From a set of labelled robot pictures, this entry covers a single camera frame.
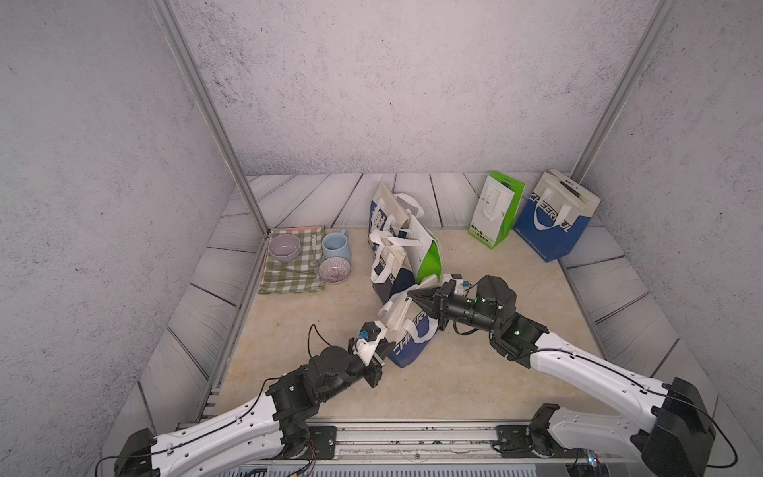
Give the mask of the blue beige takeout bag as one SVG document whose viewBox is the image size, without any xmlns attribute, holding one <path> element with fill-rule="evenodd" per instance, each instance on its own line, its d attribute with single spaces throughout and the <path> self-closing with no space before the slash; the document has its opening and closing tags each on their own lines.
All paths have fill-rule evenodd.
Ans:
<svg viewBox="0 0 763 477">
<path fill-rule="evenodd" d="M 562 172 L 550 169 L 526 202 L 515 232 L 545 261 L 571 253 L 601 199 Z"/>
</svg>

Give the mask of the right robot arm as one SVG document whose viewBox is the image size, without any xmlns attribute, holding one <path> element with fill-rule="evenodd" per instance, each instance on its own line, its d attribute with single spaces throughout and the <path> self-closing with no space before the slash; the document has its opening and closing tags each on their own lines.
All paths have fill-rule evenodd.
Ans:
<svg viewBox="0 0 763 477">
<path fill-rule="evenodd" d="M 516 310 L 517 294 L 486 275 L 469 298 L 453 280 L 407 292 L 439 329 L 463 323 L 488 333 L 509 362 L 556 377 L 602 401 L 614 415 L 542 405 L 527 428 L 530 451 L 552 457 L 560 448 L 587 449 L 640 461 L 657 476 L 701 476 L 709 466 L 715 426 L 697 387 L 667 384 L 611 364 L 570 344 Z"/>
</svg>

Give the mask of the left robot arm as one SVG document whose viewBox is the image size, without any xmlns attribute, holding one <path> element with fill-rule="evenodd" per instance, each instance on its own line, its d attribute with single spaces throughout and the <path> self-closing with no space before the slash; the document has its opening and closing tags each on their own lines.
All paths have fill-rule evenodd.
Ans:
<svg viewBox="0 0 763 477">
<path fill-rule="evenodd" d="M 193 427 L 155 435 L 133 433 L 113 457 L 115 476 L 214 476 L 250 460 L 295 458 L 307 451 L 308 419 L 351 385 L 381 381 L 395 345 L 353 338 L 275 379 L 258 397 Z"/>
</svg>

